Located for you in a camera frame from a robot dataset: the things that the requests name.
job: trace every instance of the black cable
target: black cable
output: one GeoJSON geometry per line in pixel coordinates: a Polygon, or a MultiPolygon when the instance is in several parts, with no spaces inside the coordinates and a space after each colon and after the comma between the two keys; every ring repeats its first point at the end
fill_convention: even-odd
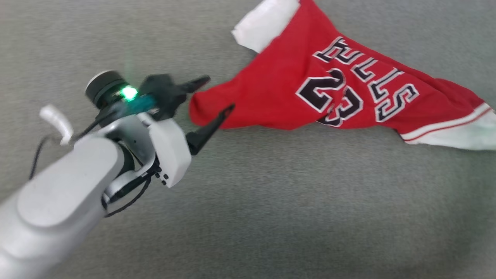
{"type": "Polygon", "coordinates": [[[76,140],[84,137],[85,135],[87,135],[89,132],[91,132],[91,130],[93,130],[98,124],[100,124],[102,121],[104,121],[105,119],[109,118],[110,116],[112,116],[113,114],[115,114],[116,112],[110,112],[100,118],[97,118],[95,119],[95,121],[93,121],[86,129],[84,129],[81,133],[79,133],[75,138],[76,140]]]}
{"type": "Polygon", "coordinates": [[[150,186],[150,182],[152,181],[151,177],[149,177],[146,181],[145,181],[145,184],[143,185],[143,188],[141,188],[141,191],[139,191],[138,195],[136,195],[136,197],[134,197],[134,199],[132,199],[129,203],[127,203],[125,206],[111,212],[111,213],[108,213],[107,215],[105,215],[105,218],[108,218],[108,217],[111,217],[111,216],[114,216],[115,214],[119,213],[119,212],[122,212],[124,211],[126,208],[130,207],[132,204],[134,204],[139,198],[141,198],[141,196],[143,196],[143,194],[145,193],[146,189],[148,189],[148,186],[150,186]]]}
{"type": "Polygon", "coordinates": [[[103,119],[93,121],[86,129],[84,129],[80,134],[76,136],[76,140],[87,135],[91,130],[93,130],[103,119]]]}
{"type": "Polygon", "coordinates": [[[45,145],[45,143],[51,138],[51,136],[44,136],[40,143],[38,144],[38,148],[36,149],[36,153],[34,154],[33,164],[31,165],[31,172],[29,173],[29,180],[33,179],[34,174],[36,172],[36,165],[38,164],[38,159],[40,158],[41,149],[45,145]]]}

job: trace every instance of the gray carpet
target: gray carpet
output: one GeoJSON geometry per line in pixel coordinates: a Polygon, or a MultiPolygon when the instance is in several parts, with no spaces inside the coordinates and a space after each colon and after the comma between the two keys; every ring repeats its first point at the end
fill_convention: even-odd
{"type": "MultiPolygon", "coordinates": [[[[0,0],[0,199],[50,131],[43,105],[80,131],[102,70],[228,81],[254,57],[230,30],[258,2],[0,0]]],[[[349,37],[496,106],[494,0],[317,3],[349,37]]],[[[176,120],[195,128],[186,105],[176,120]]],[[[41,167],[64,152],[48,147],[41,167]]],[[[495,169],[494,152],[409,146],[386,128],[221,131],[177,186],[153,183],[51,278],[493,279],[495,169]]]]}

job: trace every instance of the chicago bulls jersey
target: chicago bulls jersey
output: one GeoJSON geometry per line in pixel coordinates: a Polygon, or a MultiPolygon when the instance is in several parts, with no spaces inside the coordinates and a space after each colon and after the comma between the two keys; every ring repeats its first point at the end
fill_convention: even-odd
{"type": "Polygon", "coordinates": [[[300,0],[267,44],[233,80],[193,96],[193,122],[205,125],[235,103],[223,128],[382,125],[411,144],[496,149],[496,115],[474,92],[347,38],[312,0],[300,0]]]}

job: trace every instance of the white jersey trim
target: white jersey trim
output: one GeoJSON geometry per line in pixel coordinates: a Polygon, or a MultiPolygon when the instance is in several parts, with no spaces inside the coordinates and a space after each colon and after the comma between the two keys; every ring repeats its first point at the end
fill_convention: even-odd
{"type": "Polygon", "coordinates": [[[493,109],[486,103],[483,103],[479,107],[477,107],[473,113],[459,119],[455,120],[450,120],[450,121],[445,121],[445,122],[440,122],[440,123],[435,123],[435,124],[430,124],[427,126],[423,126],[421,128],[416,129],[415,131],[406,133],[406,134],[401,134],[400,136],[402,139],[408,143],[410,140],[417,140],[431,132],[434,131],[439,131],[439,130],[444,130],[448,128],[453,128],[461,125],[466,125],[469,124],[475,120],[477,120],[479,117],[482,115],[492,112],[493,109]]]}
{"type": "Polygon", "coordinates": [[[261,53],[281,35],[299,8],[298,0],[263,0],[236,24],[231,33],[239,45],[261,53]]]}

